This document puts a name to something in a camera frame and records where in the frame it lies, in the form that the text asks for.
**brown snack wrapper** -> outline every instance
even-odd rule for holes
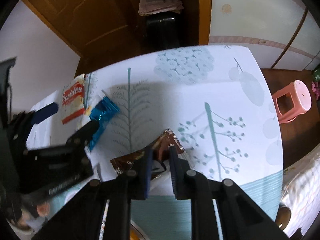
[[[169,159],[170,145],[175,146],[178,154],[184,153],[184,148],[178,141],[173,131],[169,128],[164,130],[162,134],[148,146],[150,146],[153,150],[153,159],[163,162]],[[124,171],[130,170],[134,162],[143,157],[144,153],[145,148],[121,157],[114,158],[110,162],[117,174],[122,174]]]

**wooden door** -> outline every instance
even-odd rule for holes
[[[135,41],[130,0],[23,0],[82,59]]]

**blue wrapper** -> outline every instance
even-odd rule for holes
[[[91,120],[99,121],[99,129],[92,136],[92,140],[88,144],[90,151],[97,144],[100,136],[103,134],[108,122],[113,118],[113,116],[120,112],[120,109],[114,102],[112,102],[108,97],[104,97],[94,109],[92,109],[90,114]]]

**pink stool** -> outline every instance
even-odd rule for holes
[[[286,94],[290,94],[293,102],[293,108],[285,114],[281,114],[277,99]],[[299,114],[304,114],[311,108],[311,96],[307,86],[300,80],[293,81],[286,87],[280,89],[272,95],[273,103],[276,107],[276,113],[279,123],[292,122]]]

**red label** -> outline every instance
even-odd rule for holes
[[[68,105],[71,101],[73,101],[77,96],[84,97],[84,86],[77,82],[68,90],[63,93],[62,96],[62,105]]]

